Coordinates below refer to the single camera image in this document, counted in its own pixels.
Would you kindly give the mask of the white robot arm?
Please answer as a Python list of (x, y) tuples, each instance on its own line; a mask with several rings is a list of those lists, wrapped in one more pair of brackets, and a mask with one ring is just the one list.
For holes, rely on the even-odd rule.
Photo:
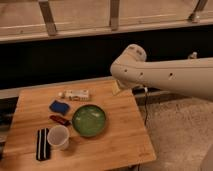
[(147, 62), (145, 50), (130, 44), (111, 64), (116, 89), (138, 85), (213, 101), (213, 57)]

